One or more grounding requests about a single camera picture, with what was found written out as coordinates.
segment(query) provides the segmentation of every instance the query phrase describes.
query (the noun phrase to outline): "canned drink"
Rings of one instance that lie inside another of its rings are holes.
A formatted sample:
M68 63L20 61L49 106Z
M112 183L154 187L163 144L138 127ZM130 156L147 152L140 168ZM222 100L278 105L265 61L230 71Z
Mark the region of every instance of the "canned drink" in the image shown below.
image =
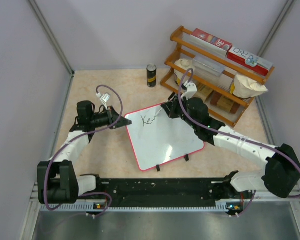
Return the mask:
M154 64L146 66L146 84L150 88L155 87L157 84L157 66Z

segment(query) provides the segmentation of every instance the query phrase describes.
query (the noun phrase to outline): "table surface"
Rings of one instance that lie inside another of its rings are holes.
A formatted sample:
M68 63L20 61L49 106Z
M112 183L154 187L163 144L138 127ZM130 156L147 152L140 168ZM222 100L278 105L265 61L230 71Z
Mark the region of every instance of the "table surface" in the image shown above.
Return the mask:
M116 69L96 71L76 71L68 103L63 117L57 149L67 139L68 133L77 116L77 103L89 100L100 106L96 97L96 87L104 84L115 89L123 101L123 115L162 103L171 91L161 86L159 80L168 69L157 70L157 85L147 86L145 69ZM109 92L100 88L101 93ZM120 112L120 103L114 94L109 104ZM234 128L237 132L266 143L266 135L254 102ZM235 153L212 146L208 143L202 151L190 156L190 161L183 158L161 166L161 171L151 169L140 171L132 150L125 127L96 133L90 144L83 150L74 164L77 176L99 174L101 178L211 178L224 177L232 171L254 171L258 167Z

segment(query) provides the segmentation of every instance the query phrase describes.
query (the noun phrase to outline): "plastic bag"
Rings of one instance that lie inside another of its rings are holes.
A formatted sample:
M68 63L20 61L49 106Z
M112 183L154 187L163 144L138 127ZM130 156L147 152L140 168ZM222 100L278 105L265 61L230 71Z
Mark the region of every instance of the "plastic bag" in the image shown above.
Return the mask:
M257 81L237 73L233 79L230 92L238 98L248 99L266 93L268 89Z

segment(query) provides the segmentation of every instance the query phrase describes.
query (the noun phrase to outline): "whiteboard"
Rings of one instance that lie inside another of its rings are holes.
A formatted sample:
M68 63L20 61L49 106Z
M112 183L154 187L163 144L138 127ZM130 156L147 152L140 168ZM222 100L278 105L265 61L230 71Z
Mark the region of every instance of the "whiteboard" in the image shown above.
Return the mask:
M126 129L141 171L195 153L205 146L180 118L171 119L164 110L155 117L160 108L158 104L124 116L132 121Z

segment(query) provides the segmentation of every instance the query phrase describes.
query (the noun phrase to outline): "red box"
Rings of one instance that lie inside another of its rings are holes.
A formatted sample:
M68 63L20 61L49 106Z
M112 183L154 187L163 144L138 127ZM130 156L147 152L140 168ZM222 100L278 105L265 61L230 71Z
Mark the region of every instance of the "red box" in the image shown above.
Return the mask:
M191 40L200 46L212 50L222 56L226 56L227 52L231 49L232 43L225 41L221 38L213 36L200 29L195 29L190 35Z
M273 66L272 62L238 47L231 48L226 57L262 76L266 76Z

